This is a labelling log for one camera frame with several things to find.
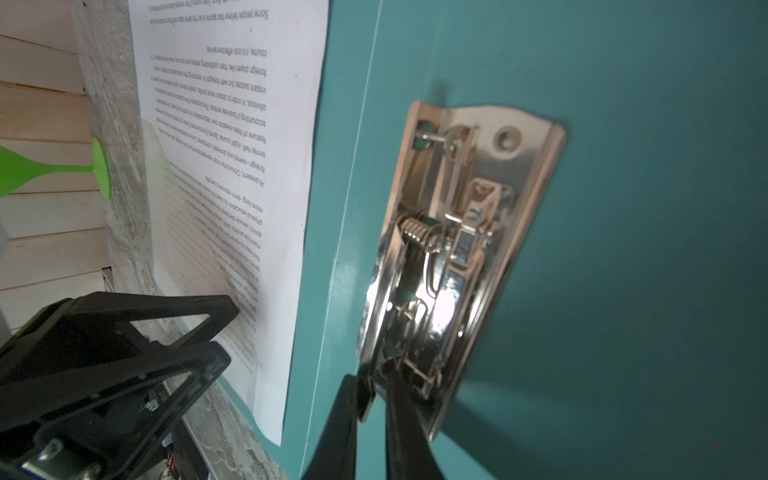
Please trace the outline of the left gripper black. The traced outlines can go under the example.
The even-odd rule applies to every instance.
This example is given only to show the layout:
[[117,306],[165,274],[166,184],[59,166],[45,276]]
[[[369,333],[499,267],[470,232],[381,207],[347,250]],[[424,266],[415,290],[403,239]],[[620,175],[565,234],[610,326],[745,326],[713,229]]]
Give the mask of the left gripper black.
[[[182,418],[229,365],[209,341],[238,314],[226,295],[108,292],[40,309],[1,347],[1,477],[208,479]],[[166,348],[137,328],[196,315]]]

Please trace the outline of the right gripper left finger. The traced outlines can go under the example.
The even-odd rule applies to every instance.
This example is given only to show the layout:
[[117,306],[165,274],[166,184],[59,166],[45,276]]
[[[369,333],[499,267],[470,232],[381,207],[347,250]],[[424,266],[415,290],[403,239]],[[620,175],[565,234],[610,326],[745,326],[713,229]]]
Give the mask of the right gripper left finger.
[[303,480],[353,480],[356,477],[358,379],[346,375],[335,397]]

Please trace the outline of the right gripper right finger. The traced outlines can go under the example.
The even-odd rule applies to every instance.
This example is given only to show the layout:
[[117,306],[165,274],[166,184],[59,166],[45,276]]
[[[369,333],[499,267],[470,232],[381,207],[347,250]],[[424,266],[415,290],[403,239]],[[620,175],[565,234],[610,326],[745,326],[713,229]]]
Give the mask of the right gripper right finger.
[[396,369],[387,374],[386,478],[439,479],[442,474],[421,428],[408,384]]

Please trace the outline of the teal paper folder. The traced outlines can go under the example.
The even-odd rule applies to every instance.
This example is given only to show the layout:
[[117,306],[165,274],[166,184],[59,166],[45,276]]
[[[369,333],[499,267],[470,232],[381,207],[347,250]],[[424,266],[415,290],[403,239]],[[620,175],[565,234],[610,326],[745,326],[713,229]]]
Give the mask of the teal paper folder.
[[411,105],[506,106],[564,150],[431,452],[448,479],[767,475],[767,5],[325,1],[283,437],[224,374],[214,479],[297,479],[356,343]]

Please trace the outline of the silver folder clip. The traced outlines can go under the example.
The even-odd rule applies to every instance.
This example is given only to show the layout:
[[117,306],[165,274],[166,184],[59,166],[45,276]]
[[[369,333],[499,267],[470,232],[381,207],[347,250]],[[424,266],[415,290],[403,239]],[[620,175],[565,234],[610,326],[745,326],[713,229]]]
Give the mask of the silver folder clip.
[[372,397],[403,376],[438,435],[564,150],[563,126],[520,109],[409,109],[357,340]]

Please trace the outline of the printed paper sheet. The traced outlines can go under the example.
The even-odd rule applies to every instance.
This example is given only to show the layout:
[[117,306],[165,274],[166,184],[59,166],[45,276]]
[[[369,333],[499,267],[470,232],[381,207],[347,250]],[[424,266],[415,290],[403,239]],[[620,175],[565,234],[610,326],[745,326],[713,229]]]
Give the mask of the printed paper sheet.
[[283,437],[329,5],[132,1],[152,274],[229,296],[224,377]]

